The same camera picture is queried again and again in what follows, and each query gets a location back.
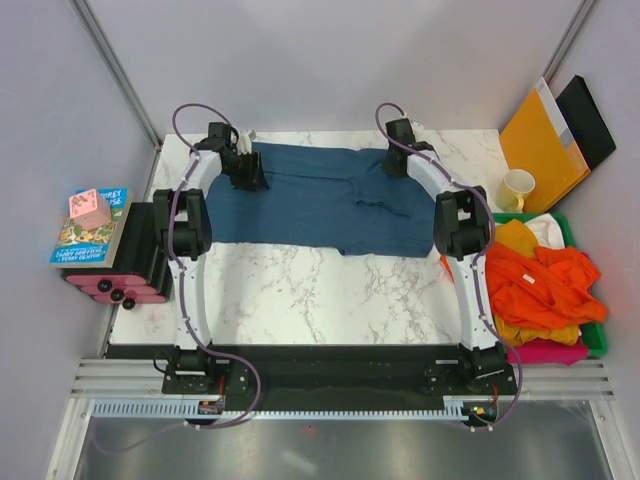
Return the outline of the blue t shirt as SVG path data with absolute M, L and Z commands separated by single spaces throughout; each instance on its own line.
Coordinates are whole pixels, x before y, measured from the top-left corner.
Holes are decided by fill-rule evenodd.
M 431 252 L 435 203 L 415 180 L 384 172 L 385 150 L 256 149 L 269 187 L 244 191 L 219 176 L 206 195 L 214 241 L 334 248 L 347 256 Z

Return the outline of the orange t shirt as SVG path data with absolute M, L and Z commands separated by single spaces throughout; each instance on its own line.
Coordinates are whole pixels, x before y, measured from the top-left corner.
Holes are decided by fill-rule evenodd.
M 443 255 L 455 285 L 470 298 L 462 309 L 473 322 L 491 315 L 506 323 L 536 330 L 555 330 L 586 323 L 602 323 L 608 308 L 590 292 L 600 271 L 574 247 L 537 246 L 524 255 L 501 242 L 488 254 L 472 258 L 455 272 L 457 262 Z

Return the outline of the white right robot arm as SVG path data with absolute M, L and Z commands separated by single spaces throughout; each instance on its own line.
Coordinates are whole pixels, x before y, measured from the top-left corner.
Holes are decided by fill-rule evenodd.
M 379 124 L 389 147 L 383 169 L 416 181 L 435 202 L 433 240 L 446 258 L 460 311 L 462 365 L 458 381 L 467 392 L 483 392 L 506 370 L 504 345 L 493 326 L 486 280 L 486 254 L 495 222 L 480 187 L 464 185 L 426 142 L 418 142 L 406 117 Z

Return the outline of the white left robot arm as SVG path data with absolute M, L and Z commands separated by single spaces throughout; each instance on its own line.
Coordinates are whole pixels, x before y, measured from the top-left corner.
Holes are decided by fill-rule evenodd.
M 218 385 L 217 360 L 240 364 L 259 377 L 248 360 L 212 349 L 204 293 L 206 255 L 212 245 L 206 194 L 221 175 L 241 190 L 269 188 L 261 154 L 253 147 L 255 138 L 252 130 L 239 132 L 228 123 L 211 122 L 205 138 L 186 144 L 188 164 L 177 186 L 153 194 L 156 241 L 167 256 L 179 314 L 164 376 L 167 381 L 185 379 L 198 393 Z

